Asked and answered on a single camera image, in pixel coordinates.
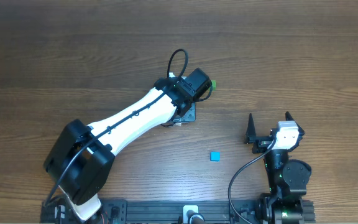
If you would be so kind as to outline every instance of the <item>wooden surface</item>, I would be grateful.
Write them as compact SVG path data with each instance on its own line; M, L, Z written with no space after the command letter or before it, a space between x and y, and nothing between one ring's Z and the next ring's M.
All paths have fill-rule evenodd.
M306 131L291 155L313 168L317 221L358 222L358 0L0 0L0 222L37 222L64 125L140 99L180 47L186 73L200 67L218 89L195 123L128 145L102 197L227 200L256 156L242 143L248 114L268 134L290 111ZM268 190L258 162L233 195Z

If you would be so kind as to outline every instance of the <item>wood grain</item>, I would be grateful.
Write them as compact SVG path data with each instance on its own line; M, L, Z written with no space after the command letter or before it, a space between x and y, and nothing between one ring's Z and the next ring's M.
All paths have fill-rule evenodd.
M0 0L0 222L37 222L64 125L131 105L182 47L187 73L202 68L218 89L195 123L128 145L102 197L226 200L255 157L248 113L267 134L290 111L306 131L292 156L313 168L317 221L358 222L358 0ZM233 186L235 198L266 191L261 163Z

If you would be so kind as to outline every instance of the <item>blue cube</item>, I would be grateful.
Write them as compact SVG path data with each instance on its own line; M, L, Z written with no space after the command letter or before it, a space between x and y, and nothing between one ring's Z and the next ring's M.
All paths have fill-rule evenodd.
M211 161L219 161L221 159L220 152L211 152Z

